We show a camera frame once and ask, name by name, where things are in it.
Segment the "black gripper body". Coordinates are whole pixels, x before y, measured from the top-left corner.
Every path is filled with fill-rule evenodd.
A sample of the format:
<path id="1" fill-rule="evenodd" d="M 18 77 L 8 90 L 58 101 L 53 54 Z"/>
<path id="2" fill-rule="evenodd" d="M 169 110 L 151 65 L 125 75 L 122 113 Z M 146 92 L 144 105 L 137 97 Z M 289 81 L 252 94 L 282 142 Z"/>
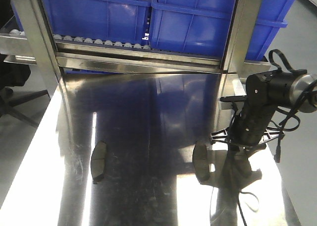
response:
<path id="1" fill-rule="evenodd" d="M 269 99 L 269 86 L 276 77 L 276 72 L 262 72 L 253 74 L 246 81 L 246 95 L 223 97 L 234 105 L 238 100 L 244 101 L 239 114 L 235 114 L 232 121 L 224 130 L 212 133 L 211 142 L 226 143 L 235 147 L 255 147 L 259 144 L 278 103 Z"/>

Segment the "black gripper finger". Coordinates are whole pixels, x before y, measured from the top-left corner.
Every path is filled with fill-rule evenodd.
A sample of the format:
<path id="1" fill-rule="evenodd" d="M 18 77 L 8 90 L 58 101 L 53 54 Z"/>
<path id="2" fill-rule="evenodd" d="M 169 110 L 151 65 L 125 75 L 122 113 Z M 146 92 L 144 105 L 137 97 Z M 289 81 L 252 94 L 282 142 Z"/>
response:
<path id="1" fill-rule="evenodd" d="M 222 174 L 226 181 L 237 181 L 239 176 L 237 162 L 235 160 L 237 153 L 239 153 L 239 148 L 237 146 L 228 146 L 226 159 L 222 169 Z"/>
<path id="2" fill-rule="evenodd" d="M 261 151 L 260 148 L 255 148 L 249 151 L 249 164 L 251 168 L 251 173 L 249 176 L 249 184 L 252 184 L 253 182 L 257 180 L 261 180 L 262 178 L 262 172 L 259 168 L 259 162 L 256 159 L 257 158 L 256 154 L 260 151 Z"/>

